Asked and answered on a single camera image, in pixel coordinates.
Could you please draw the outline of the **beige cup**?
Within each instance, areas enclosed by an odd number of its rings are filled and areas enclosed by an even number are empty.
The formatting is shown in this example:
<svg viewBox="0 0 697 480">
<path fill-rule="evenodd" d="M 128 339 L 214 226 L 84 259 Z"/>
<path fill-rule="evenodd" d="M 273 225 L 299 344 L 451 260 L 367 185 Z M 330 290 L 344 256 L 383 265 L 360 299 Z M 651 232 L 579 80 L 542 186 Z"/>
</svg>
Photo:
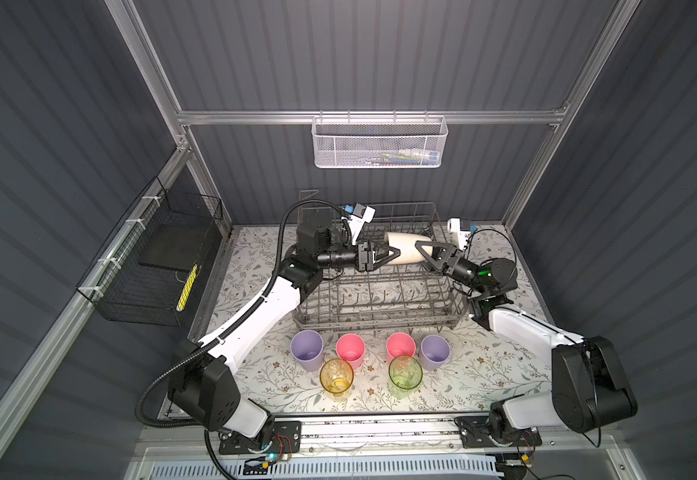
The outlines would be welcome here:
<svg viewBox="0 0 697 480">
<path fill-rule="evenodd" d="M 426 242 L 423 249 L 428 256 L 431 256 L 433 246 L 429 245 L 429 242 L 432 241 L 430 237 L 402 232 L 387 232 L 386 242 L 388 246 L 400 250 L 400 256 L 391 260 L 389 264 L 409 265 L 424 262 L 425 256 L 416 248 L 416 243 L 419 241 Z"/>
</svg>

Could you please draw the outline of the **yellow transparent cup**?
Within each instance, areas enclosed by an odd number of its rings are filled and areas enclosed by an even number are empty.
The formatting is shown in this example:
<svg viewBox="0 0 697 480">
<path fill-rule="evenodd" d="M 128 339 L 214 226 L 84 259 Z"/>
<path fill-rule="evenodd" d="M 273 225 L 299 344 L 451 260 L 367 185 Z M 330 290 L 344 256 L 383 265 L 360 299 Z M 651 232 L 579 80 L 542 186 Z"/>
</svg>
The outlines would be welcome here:
<svg viewBox="0 0 697 480">
<path fill-rule="evenodd" d="M 346 398 L 355 381 L 355 370 L 346 360 L 334 358 L 320 368 L 322 389 L 336 399 Z"/>
</svg>

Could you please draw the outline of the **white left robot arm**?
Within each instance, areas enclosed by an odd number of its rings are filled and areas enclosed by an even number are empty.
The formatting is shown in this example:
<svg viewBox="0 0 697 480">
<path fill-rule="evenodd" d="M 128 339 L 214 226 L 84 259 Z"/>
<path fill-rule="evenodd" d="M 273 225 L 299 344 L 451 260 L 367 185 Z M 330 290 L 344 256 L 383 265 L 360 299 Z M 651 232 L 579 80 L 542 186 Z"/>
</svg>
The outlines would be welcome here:
<svg viewBox="0 0 697 480">
<path fill-rule="evenodd" d="M 392 241 L 376 248 L 372 242 L 361 240 L 364 226 L 375 217 L 370 206 L 340 207 L 310 199 L 296 202 L 286 214 L 292 215 L 301 207 L 308 212 L 296 228 L 292 247 L 284 245 L 288 222 L 280 222 L 274 269 L 264 288 L 199 342 L 186 341 L 180 346 L 180 358 L 144 388 L 134 408 L 140 423 L 152 428 L 200 425 L 208 432 L 236 432 L 260 445 L 270 442 L 272 413 L 242 397 L 234 379 L 246 356 L 318 288 L 326 270 L 370 272 L 403 254 L 402 247 Z M 170 401 L 190 416 L 187 420 L 160 420 L 146 414 L 146 398 L 162 382 L 168 382 Z"/>
</svg>

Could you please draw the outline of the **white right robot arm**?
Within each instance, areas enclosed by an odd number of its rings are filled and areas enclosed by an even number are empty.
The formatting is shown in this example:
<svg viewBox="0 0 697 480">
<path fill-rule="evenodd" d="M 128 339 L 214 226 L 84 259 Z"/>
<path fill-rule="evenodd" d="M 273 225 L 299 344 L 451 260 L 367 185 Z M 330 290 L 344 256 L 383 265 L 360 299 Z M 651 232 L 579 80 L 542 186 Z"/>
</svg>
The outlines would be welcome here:
<svg viewBox="0 0 697 480">
<path fill-rule="evenodd" d="M 552 369 L 551 390 L 491 405 L 486 430 L 499 445 L 540 427 L 566 427 L 580 434 L 636 416 L 638 400 L 610 340 L 584 337 L 510 308 L 507 293 L 518 287 L 517 264 L 494 258 L 476 264 L 459 246 L 418 240 L 424 264 L 466 288 L 476 322 L 522 346 Z"/>
</svg>

